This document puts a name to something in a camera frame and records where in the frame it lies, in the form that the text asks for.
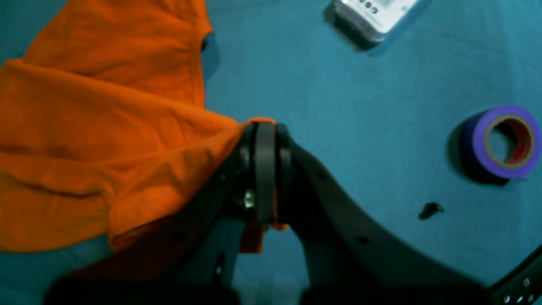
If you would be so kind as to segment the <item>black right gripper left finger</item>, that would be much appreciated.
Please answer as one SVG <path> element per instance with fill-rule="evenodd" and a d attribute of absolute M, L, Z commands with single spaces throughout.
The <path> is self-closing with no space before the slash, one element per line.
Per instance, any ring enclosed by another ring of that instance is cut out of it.
<path fill-rule="evenodd" d="M 238 305 L 229 288 L 243 232 L 255 218 L 251 123 L 231 154 L 179 211 L 141 240 L 57 280 L 47 305 Z"/>

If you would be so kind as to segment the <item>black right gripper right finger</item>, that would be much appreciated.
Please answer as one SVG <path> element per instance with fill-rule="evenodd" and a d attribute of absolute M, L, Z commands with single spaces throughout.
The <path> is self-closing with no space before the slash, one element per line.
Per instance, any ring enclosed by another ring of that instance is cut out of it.
<path fill-rule="evenodd" d="M 310 287 L 302 305 L 490 305 L 470 278 L 422 255 L 371 219 L 327 168 L 271 124 L 280 223 L 302 243 Z"/>

